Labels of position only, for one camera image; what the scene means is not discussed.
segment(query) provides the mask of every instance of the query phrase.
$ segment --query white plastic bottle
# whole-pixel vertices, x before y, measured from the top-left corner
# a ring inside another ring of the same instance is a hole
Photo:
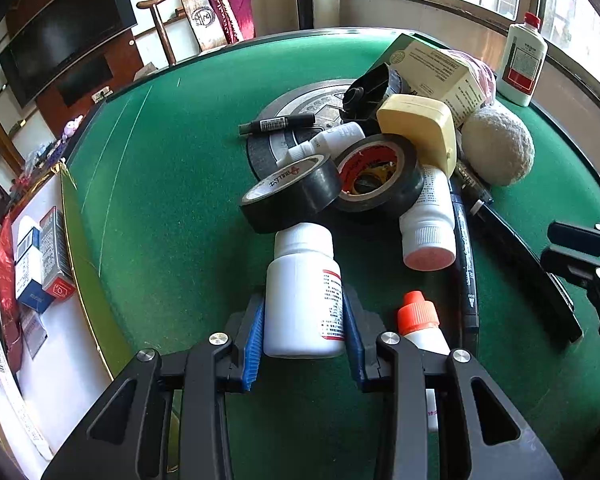
[[[546,41],[540,35],[540,18],[526,12],[524,23],[509,27],[496,81],[498,92],[519,106],[528,106],[545,56]]]
[[[443,171],[423,166],[422,174],[422,192],[399,220],[402,257],[410,269],[440,270],[456,260],[454,208]]]
[[[313,139],[289,148],[285,157],[278,161],[278,167],[284,168],[296,160],[316,153],[336,158],[349,146],[364,138],[365,133],[358,123],[339,124],[320,132]]]
[[[305,222],[277,232],[267,269],[264,353],[314,359],[343,352],[342,282],[331,233]]]
[[[425,301],[419,290],[404,295],[404,306],[398,310],[398,332],[422,350],[449,355],[451,350],[439,329],[436,307]],[[427,423],[429,431],[438,430],[435,390],[427,389]]]

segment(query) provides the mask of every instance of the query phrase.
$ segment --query medicine bottle label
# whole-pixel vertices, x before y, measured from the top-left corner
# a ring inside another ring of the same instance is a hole
[[[420,196],[416,200],[416,204],[425,204],[425,205],[435,205],[442,206],[440,203],[440,196],[436,192],[436,171],[439,171],[437,168],[432,166],[423,166],[422,167],[422,177],[423,177],[423,185],[422,192]]]
[[[322,270],[324,284],[324,302],[322,319],[320,320],[320,335],[325,339],[344,341],[342,326],[342,282],[332,270]]]
[[[514,38],[507,65],[502,72],[504,81],[527,95],[534,92],[540,69],[540,59],[536,57],[535,50],[526,43],[517,46],[516,38]]]

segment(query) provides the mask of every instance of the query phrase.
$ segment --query television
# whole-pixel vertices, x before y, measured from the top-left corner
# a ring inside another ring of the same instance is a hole
[[[0,65],[20,106],[86,54],[135,24],[130,0],[52,0],[0,53]]]

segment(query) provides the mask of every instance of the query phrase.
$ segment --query medicine box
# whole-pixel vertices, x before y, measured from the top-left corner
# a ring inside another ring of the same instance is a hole
[[[486,100],[464,60],[413,36],[398,36],[374,67],[383,62],[400,74],[414,95],[445,103],[456,128]]]
[[[43,257],[43,289],[60,300],[75,292],[74,279],[64,241],[64,218],[53,206],[40,221],[40,251]]]

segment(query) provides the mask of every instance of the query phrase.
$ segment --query cardboard box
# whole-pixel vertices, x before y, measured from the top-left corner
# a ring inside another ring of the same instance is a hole
[[[40,250],[43,257],[43,289],[65,300],[75,292],[74,279],[64,241],[64,218],[53,206],[40,222]]]
[[[456,128],[486,100],[464,61],[413,36],[401,34],[374,66],[382,62],[398,71],[411,93],[445,103]]]
[[[16,299],[42,314],[54,300],[42,287],[42,254],[29,246],[16,264]]]
[[[32,227],[26,236],[18,242],[15,255],[16,264],[30,247],[35,247],[38,250],[40,249],[40,230],[37,227]]]

